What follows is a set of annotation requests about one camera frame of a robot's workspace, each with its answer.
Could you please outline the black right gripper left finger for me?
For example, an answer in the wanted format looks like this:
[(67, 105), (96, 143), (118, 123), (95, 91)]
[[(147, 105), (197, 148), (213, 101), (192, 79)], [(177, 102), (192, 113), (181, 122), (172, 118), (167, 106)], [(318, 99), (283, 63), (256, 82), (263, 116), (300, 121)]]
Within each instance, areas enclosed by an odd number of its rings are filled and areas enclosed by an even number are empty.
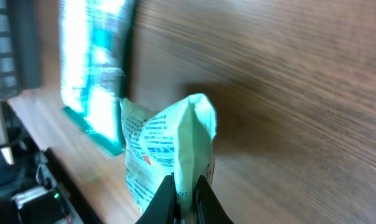
[(176, 200), (174, 174), (167, 175), (136, 224), (174, 224), (177, 221)]

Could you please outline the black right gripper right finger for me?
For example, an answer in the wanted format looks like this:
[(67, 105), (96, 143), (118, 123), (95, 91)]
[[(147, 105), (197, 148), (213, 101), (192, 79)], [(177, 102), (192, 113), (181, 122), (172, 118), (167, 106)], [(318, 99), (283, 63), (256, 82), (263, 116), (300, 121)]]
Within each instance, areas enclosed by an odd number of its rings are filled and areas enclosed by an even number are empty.
[(195, 186), (193, 204), (196, 224), (233, 224), (203, 175)]

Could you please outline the light green wipes packet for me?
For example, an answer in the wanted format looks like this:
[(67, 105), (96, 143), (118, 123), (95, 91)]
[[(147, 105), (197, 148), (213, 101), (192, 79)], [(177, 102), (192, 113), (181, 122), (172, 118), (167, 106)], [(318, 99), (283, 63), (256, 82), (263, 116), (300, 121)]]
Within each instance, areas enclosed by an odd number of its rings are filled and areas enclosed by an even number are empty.
[(141, 213), (164, 177), (174, 175), (177, 202), (190, 212), (200, 176), (213, 180), (212, 142), (217, 114), (205, 94), (189, 95), (162, 111), (123, 100), (121, 124), (126, 141), (125, 181)]

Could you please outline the green 3M gloves package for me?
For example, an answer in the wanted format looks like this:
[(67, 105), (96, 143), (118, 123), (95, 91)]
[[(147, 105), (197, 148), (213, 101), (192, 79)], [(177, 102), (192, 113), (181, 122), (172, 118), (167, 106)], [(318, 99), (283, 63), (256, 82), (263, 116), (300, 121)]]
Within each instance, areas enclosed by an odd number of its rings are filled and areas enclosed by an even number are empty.
[(63, 112), (111, 156), (124, 151), (120, 101), (126, 97), (135, 0), (60, 2)]

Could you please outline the grey plastic shopping basket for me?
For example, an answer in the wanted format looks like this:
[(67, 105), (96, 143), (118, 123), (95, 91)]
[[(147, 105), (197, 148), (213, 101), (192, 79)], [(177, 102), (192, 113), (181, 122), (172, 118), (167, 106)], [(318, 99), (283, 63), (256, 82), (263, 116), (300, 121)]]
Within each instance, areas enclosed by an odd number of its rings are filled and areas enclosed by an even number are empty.
[(41, 85), (34, 1), (0, 0), (0, 101)]

